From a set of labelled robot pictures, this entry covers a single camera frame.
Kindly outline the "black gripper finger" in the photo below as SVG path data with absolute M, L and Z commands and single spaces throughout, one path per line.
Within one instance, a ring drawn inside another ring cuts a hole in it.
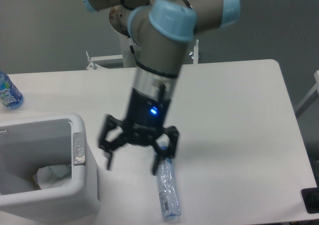
M 108 134 L 116 128 L 121 128 L 122 132 L 110 140 Z M 129 134 L 126 121 L 116 119 L 112 115 L 107 114 L 98 137 L 98 147 L 104 151 L 104 156 L 107 159 L 107 170 L 111 170 L 114 151 L 127 143 L 129 143 Z
M 151 146 L 156 153 L 151 170 L 153 175 L 157 174 L 158 166 L 161 161 L 166 160 L 167 158 L 174 159 L 176 154 L 179 131 L 175 126 L 170 126 L 168 128 L 164 128 L 163 133 L 169 138 L 169 143 L 166 149 L 161 149 L 155 140 L 151 142 Z

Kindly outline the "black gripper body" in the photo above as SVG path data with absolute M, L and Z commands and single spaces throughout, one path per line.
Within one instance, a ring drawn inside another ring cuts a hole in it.
M 164 131 L 163 123 L 171 99 L 166 99 L 165 87 L 160 87 L 155 98 L 132 89 L 127 114 L 123 120 L 123 133 L 127 143 L 153 146 Z

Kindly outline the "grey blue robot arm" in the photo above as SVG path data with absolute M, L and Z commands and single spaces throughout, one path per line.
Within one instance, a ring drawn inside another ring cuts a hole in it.
M 121 6 L 125 33 L 140 51 L 131 50 L 137 66 L 128 109 L 123 120 L 107 115 L 98 146 L 109 161 L 125 144 L 151 146 L 161 161 L 175 157 L 179 132 L 164 121 L 194 35 L 234 23 L 240 0 L 82 0 L 89 11 Z

